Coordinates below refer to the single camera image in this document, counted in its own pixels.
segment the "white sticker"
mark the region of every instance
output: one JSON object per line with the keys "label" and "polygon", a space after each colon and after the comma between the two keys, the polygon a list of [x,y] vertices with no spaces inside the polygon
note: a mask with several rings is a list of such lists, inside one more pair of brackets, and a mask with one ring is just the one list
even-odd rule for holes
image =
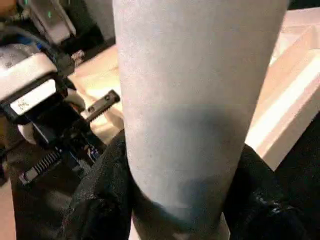
{"label": "white sticker", "polygon": [[11,108],[19,115],[32,109],[56,92],[56,82],[50,79],[42,83],[37,88],[28,92],[26,95],[18,98],[10,104]]}

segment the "black device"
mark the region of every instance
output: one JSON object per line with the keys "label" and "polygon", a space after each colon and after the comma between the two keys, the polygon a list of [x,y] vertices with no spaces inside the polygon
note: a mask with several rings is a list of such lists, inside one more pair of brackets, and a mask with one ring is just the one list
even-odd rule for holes
{"label": "black device", "polygon": [[[12,34],[8,29],[3,32]],[[18,34],[28,37],[23,30]],[[46,53],[33,44],[0,46],[0,110],[21,132],[31,129],[37,145],[52,151],[20,176],[24,185],[60,161],[80,178],[85,176],[106,147],[92,132],[90,122],[120,101],[112,90],[85,110],[83,117],[83,106],[66,100],[75,92],[62,73],[65,69],[61,70],[63,64],[70,65],[68,56],[49,46]]]}

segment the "white surface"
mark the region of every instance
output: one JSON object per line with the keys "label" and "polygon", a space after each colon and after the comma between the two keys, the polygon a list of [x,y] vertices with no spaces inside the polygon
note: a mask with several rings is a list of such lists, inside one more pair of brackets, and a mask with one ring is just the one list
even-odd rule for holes
{"label": "white surface", "polygon": [[0,101],[50,72],[56,66],[42,52],[36,53],[0,73]]}

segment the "black plastic part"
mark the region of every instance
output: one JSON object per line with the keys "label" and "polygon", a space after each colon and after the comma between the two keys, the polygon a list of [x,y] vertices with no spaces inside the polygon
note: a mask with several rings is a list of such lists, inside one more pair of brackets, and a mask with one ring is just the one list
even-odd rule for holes
{"label": "black plastic part", "polygon": [[34,165],[28,171],[22,173],[19,179],[23,185],[28,185],[33,181],[35,181],[42,174],[49,171],[60,161],[61,161],[60,153],[58,151],[53,151],[47,154],[46,156],[44,156],[43,159],[41,159],[36,165]]}
{"label": "black plastic part", "polygon": [[[25,94],[29,93],[33,89],[37,88],[41,84],[45,83],[47,80],[53,79],[55,81],[55,87],[56,87],[56,93],[52,96],[48,97],[43,102],[39,103],[29,111],[27,111],[24,115],[17,114],[10,106],[12,102],[15,100],[21,98]],[[55,73],[50,73],[48,75],[45,75],[34,82],[30,83],[26,87],[22,88],[21,90],[18,90],[11,96],[7,97],[3,101],[0,102],[0,108],[1,111],[5,114],[5,116],[8,118],[8,120],[14,124],[20,124],[24,125],[30,122],[30,119],[28,119],[27,116],[34,118],[34,116],[38,115],[39,113],[42,113],[48,109],[48,106],[52,104],[52,102],[60,102],[62,101],[66,96],[68,96],[68,89],[67,85],[64,83],[63,78],[58,77]]]}
{"label": "black plastic part", "polygon": [[114,90],[109,91],[107,95],[100,98],[93,105],[88,107],[87,110],[85,110],[87,114],[89,114],[88,117],[86,118],[86,122],[91,123],[101,114],[103,114],[105,111],[111,108],[113,104],[116,104],[119,101],[120,101],[120,96]]}

